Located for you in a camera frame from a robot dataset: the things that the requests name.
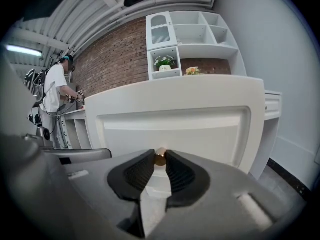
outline person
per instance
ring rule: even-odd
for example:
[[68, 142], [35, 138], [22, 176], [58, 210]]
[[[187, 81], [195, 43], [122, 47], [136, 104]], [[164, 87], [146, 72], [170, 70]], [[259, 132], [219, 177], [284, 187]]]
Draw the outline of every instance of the person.
[[74, 90], [72, 90], [66, 81], [65, 73], [73, 69], [74, 59], [70, 54], [62, 57], [57, 64], [52, 66], [44, 82], [45, 98], [40, 104], [40, 117], [42, 126], [47, 128], [50, 132], [50, 139], [56, 149], [60, 149], [60, 143], [57, 137], [57, 115], [60, 108], [60, 99], [64, 100], [65, 97], [61, 96], [60, 92], [70, 95], [75, 99], [83, 101], [84, 97]]

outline dark gray floor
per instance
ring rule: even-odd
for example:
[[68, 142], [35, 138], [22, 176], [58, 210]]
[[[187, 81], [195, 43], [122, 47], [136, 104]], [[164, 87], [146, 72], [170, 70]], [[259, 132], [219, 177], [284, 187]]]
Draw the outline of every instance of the dark gray floor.
[[306, 203], [306, 201], [269, 166], [264, 169], [258, 182], [274, 193], [289, 210]]

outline pipe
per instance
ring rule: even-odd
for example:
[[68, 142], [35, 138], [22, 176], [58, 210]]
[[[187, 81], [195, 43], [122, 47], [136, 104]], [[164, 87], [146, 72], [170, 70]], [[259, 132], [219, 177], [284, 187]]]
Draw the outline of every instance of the pipe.
[[[192, 2], [203, 2], [203, 3], [210, 3], [211, 0], [148, 0], [146, 2], [141, 2], [141, 3], [138, 3], [134, 6], [131, 6], [127, 9], [124, 9], [120, 12], [118, 12], [117, 14], [113, 15], [112, 17], [108, 18], [106, 22], [103, 22], [103, 25], [107, 24], [108, 22], [112, 21], [112, 20], [115, 20], [117, 18], [119, 18], [120, 16], [124, 15], [124, 14], [128, 14], [130, 13], [131, 11], [134, 11], [140, 7], [145, 7], [145, 6], [149, 6], [149, 5], [157, 5], [160, 4], [160, 3], [166, 3], [166, 2], [172, 2], [172, 1], [175, 1], [175, 2], [178, 2], [178, 1], [192, 1]], [[82, 44], [84, 42], [86, 42], [86, 40], [89, 40], [97, 31], [99, 31], [99, 29], [101, 27], [103, 27], [103, 25], [99, 24], [97, 27], [95, 27], [92, 31], [90, 31], [82, 40], [84, 41], [80, 41], [79, 44], [73, 49], [73, 52], [76, 53], [77, 50], [79, 50], [79, 47], [82, 46]]]
[[[203, 3], [211, 3], [212, 0], [208, 0], [208, 1], [202, 1]], [[114, 11], [121, 9], [122, 7], [124, 7], [124, 0], [121, 0], [121, 2], [119, 2], [116, 6], [112, 7], [111, 9], [107, 10], [105, 13], [101, 14], [98, 18], [96, 18], [94, 21], [92, 21], [83, 31], [81, 31], [81, 33], [79, 33], [79, 35], [72, 41], [72, 43], [69, 45], [68, 47], [68, 51], [71, 51], [70, 48], [74, 47], [75, 44], [78, 42], [78, 40], [88, 31], [90, 30], [95, 24], [97, 24], [99, 21], [101, 21], [103, 18], [107, 17], [108, 15], [110, 15], [111, 13], [113, 13]]]
[[127, 15], [125, 17], [122, 17], [112, 23], [110, 23], [109, 25], [107, 25], [106, 27], [104, 27], [103, 29], [101, 29], [99, 32], [97, 32], [96, 34], [94, 34], [90, 39], [88, 39], [84, 44], [81, 45], [81, 47], [79, 47], [79, 49], [77, 51], [74, 51], [71, 53], [72, 56], [74, 56], [75, 53], [77, 53], [79, 50], [81, 50], [84, 46], [86, 46], [93, 38], [95, 38], [96, 36], [100, 35], [101, 33], [103, 33], [106, 29], [109, 29], [112, 25], [115, 25], [117, 23], [120, 23], [122, 21], [124, 21], [127, 18], [130, 17], [134, 17], [135, 15], [141, 14], [141, 13], [145, 13], [147, 11], [151, 11], [151, 10], [155, 10], [155, 9], [160, 9], [160, 8], [165, 8], [165, 7], [172, 7], [172, 6], [196, 6], [196, 7], [207, 7], [207, 8], [212, 8], [212, 6], [210, 4], [199, 4], [199, 3], [173, 3], [173, 4], [164, 4], [164, 5], [159, 5], [159, 6], [155, 6], [155, 7], [150, 7], [141, 11], [137, 11], [135, 13], [132, 13], [130, 15]]

